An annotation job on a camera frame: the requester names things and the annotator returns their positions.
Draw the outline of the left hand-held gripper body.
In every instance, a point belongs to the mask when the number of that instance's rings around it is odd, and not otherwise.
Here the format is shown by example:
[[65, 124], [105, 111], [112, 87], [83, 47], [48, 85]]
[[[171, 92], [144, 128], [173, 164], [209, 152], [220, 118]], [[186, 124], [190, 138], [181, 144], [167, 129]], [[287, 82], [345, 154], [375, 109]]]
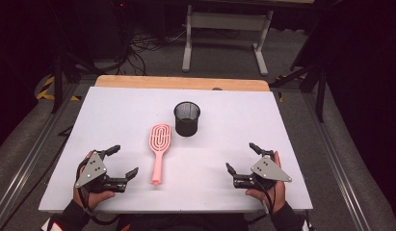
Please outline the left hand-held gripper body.
[[128, 180], [125, 177], [111, 178], [107, 175], [104, 159], [100, 158], [101, 151], [94, 150], [88, 161], [85, 162], [84, 169], [78, 168], [79, 177], [75, 187], [84, 187], [89, 193], [105, 191], [124, 193]]

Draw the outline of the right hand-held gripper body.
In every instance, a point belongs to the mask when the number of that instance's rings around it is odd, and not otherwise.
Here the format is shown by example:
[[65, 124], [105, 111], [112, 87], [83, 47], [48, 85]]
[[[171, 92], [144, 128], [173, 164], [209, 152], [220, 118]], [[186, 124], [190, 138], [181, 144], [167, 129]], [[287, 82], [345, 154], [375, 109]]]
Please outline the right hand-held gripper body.
[[264, 156], [255, 163], [250, 175], [233, 172], [233, 186], [236, 189], [269, 190], [277, 181], [291, 182], [292, 178], [270, 156]]

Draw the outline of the pink hairbrush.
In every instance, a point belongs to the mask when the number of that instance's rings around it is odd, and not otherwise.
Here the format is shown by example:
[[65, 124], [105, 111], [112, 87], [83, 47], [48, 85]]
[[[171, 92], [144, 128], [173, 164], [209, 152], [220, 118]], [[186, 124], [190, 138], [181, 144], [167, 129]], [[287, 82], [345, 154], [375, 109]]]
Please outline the pink hairbrush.
[[151, 183], [160, 185], [162, 182], [162, 162], [165, 152], [171, 145], [172, 128], [167, 123], [154, 125], [150, 130], [149, 147], [155, 154]]

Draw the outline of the black mesh cup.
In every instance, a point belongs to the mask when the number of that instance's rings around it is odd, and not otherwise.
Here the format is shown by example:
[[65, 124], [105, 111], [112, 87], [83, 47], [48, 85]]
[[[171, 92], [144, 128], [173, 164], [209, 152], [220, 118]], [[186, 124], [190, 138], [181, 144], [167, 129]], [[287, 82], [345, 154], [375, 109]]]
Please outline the black mesh cup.
[[179, 136], [191, 137], [198, 131], [200, 107], [191, 101], [178, 103], [173, 110], [175, 131]]

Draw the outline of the person's left hand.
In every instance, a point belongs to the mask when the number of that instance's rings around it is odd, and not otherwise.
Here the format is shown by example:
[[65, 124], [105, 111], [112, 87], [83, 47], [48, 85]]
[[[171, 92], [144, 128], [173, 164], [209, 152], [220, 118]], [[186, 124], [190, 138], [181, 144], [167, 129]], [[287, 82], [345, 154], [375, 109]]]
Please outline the person's left hand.
[[84, 187], [76, 188], [73, 187], [73, 198], [72, 200], [77, 203], [80, 207], [88, 211], [94, 211], [96, 207], [103, 201], [113, 198], [116, 194], [111, 191], [105, 192], [88, 192]]

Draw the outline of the person's right hand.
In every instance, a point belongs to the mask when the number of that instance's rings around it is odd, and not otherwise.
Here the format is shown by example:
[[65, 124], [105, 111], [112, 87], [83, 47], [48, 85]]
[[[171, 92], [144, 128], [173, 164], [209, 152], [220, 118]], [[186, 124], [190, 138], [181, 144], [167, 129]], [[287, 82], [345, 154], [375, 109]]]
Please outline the person's right hand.
[[276, 184], [266, 192], [248, 189], [246, 190], [246, 195], [259, 200], [267, 209], [269, 215], [278, 212], [286, 202], [285, 185], [282, 181], [277, 181]]

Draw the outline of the white board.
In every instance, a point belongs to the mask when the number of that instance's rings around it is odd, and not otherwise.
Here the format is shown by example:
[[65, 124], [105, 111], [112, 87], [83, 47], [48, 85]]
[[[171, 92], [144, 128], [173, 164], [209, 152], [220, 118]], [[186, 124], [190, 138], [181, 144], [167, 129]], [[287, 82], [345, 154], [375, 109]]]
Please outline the white board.
[[[162, 182], [153, 185], [150, 129], [158, 123], [173, 124], [173, 109], [183, 101], [200, 107], [198, 131], [189, 138], [172, 134], [163, 156]], [[256, 211], [261, 204], [234, 188], [226, 170], [233, 166], [240, 174], [250, 173], [260, 158], [250, 149], [251, 143], [278, 152], [283, 170], [292, 179], [286, 185], [288, 203], [295, 210], [310, 209], [312, 202], [271, 92], [92, 87], [39, 208], [61, 212], [72, 198], [76, 169], [85, 155], [119, 145], [119, 152], [104, 161], [108, 175], [121, 177], [133, 168], [139, 172], [125, 192], [99, 205], [101, 212]]]

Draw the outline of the person's torso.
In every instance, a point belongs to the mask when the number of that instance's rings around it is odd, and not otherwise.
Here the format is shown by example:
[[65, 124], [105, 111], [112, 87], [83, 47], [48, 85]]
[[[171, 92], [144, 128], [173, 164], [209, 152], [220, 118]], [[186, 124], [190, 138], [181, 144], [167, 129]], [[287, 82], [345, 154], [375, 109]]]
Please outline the person's torso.
[[243, 214], [122, 215], [117, 231], [249, 231]]

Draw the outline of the black metal stand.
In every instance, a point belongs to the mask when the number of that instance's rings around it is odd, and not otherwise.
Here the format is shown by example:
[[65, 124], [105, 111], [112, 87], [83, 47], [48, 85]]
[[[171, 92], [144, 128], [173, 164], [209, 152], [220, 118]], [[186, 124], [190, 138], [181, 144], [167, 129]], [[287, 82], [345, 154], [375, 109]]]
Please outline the black metal stand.
[[315, 103], [315, 114], [320, 122], [323, 122], [323, 107], [325, 100], [325, 90], [327, 83], [327, 75], [321, 64], [312, 64], [302, 67], [285, 77], [276, 79], [269, 85], [270, 88], [280, 88], [283, 85], [294, 81], [295, 79], [304, 77], [300, 83], [299, 89], [301, 92], [311, 93], [315, 86], [317, 86], [317, 98]]
[[104, 72], [74, 56], [69, 52], [59, 52], [53, 59], [53, 74], [54, 74], [54, 91], [55, 100], [53, 104], [52, 113], [55, 114], [61, 107], [65, 100], [63, 92], [63, 78], [66, 77], [67, 81], [71, 84], [77, 84], [81, 77], [77, 65], [83, 66], [90, 74], [103, 75]]

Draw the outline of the yellow black hazard tape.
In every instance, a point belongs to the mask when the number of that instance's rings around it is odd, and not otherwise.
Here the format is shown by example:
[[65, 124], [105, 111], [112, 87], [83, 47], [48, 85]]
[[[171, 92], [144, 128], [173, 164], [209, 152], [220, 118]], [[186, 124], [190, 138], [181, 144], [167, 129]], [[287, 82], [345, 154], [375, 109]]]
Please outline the yellow black hazard tape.
[[37, 100], [55, 100], [55, 95], [50, 92], [53, 84], [55, 83], [55, 77], [49, 75], [44, 77], [36, 88], [36, 98]]

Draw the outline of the metal floor rail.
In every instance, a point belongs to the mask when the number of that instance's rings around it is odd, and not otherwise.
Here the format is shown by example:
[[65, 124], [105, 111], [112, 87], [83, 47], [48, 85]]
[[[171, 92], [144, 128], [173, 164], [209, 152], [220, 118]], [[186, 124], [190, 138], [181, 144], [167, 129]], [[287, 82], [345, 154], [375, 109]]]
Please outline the metal floor rail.
[[310, 94], [305, 93], [303, 95], [303, 99], [308, 111], [311, 114], [313, 123], [316, 126], [318, 133], [323, 141], [328, 156], [328, 162], [332, 169], [339, 190], [341, 191], [342, 197], [344, 198], [346, 206], [351, 214], [351, 218], [355, 224], [356, 230], [372, 231], [370, 225], [368, 224], [367, 218], [360, 207], [354, 187], [352, 186], [348, 175], [344, 170], [344, 167], [340, 163], [328, 130], [325, 124], [320, 121], [319, 117], [315, 113], [315, 103], [313, 97]]
[[55, 124], [78, 87], [78, 84], [66, 86], [62, 91], [62, 103], [55, 113], [52, 112], [53, 101], [41, 101], [0, 147], [0, 228], [10, 215]]

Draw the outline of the grey metal-frame desk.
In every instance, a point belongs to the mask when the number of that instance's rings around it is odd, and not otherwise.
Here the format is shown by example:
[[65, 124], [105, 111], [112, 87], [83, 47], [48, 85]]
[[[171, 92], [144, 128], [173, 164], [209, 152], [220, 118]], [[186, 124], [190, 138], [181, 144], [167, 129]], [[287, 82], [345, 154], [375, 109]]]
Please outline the grey metal-frame desk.
[[251, 47], [257, 61], [259, 72], [267, 76], [269, 71], [266, 66], [262, 49], [270, 29], [274, 12], [267, 11], [263, 15], [246, 15], [236, 13], [202, 13], [193, 10], [189, 5], [186, 15], [186, 43], [184, 48], [182, 70], [188, 72], [192, 59], [192, 29], [217, 29], [259, 32], [259, 40]]

